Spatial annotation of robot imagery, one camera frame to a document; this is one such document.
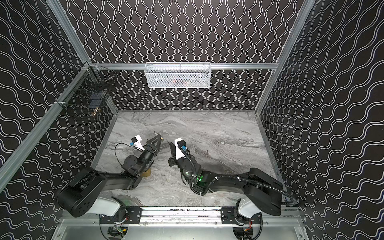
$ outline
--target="black wire basket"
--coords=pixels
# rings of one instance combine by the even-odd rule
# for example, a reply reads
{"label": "black wire basket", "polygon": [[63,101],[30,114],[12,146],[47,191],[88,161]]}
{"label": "black wire basket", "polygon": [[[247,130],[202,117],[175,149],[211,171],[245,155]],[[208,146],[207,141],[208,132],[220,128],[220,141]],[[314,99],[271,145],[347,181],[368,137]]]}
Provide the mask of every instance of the black wire basket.
{"label": "black wire basket", "polygon": [[66,115],[77,121],[91,121],[99,118],[106,109],[117,79],[117,73],[104,67],[91,67],[89,73],[82,77],[74,90],[60,105]]}

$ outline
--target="wavy line wallpaper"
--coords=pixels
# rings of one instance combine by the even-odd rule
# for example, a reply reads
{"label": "wavy line wallpaper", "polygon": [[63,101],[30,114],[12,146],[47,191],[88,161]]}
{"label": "wavy line wallpaper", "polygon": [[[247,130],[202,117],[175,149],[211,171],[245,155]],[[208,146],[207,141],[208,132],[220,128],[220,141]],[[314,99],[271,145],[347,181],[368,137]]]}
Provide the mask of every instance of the wavy line wallpaper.
{"label": "wavy line wallpaper", "polygon": [[253,111],[271,70],[213,70],[210,88],[149,88],[144,71],[116,71],[111,96],[120,110]]}
{"label": "wavy line wallpaper", "polygon": [[112,120],[78,122],[62,112],[0,194],[0,239],[51,239],[63,210],[56,192],[90,166]]}
{"label": "wavy line wallpaper", "polygon": [[42,0],[0,1],[0,166],[83,65]]}
{"label": "wavy line wallpaper", "polygon": [[276,62],[303,0],[60,0],[93,62]]}
{"label": "wavy line wallpaper", "polygon": [[318,0],[262,111],[312,240],[384,238],[384,1]]}

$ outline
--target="gray marble surface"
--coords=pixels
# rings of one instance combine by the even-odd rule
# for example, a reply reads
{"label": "gray marble surface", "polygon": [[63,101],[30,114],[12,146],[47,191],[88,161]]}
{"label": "gray marble surface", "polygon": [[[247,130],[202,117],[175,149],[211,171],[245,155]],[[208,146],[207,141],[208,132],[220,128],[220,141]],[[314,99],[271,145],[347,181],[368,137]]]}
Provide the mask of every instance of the gray marble surface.
{"label": "gray marble surface", "polygon": [[[154,137],[153,131],[168,141],[181,137],[204,170],[220,174],[239,174],[257,167],[276,178],[253,112],[119,112],[116,124],[96,167],[107,172],[121,172],[114,156],[119,142],[129,144],[140,134],[144,145]],[[123,144],[116,150],[120,162],[131,154],[139,156]],[[134,190],[111,190],[103,196],[115,196],[130,205],[141,206],[230,206],[244,197],[230,192],[194,194],[185,186],[176,166],[169,167],[171,157],[164,140],[151,167]]]}

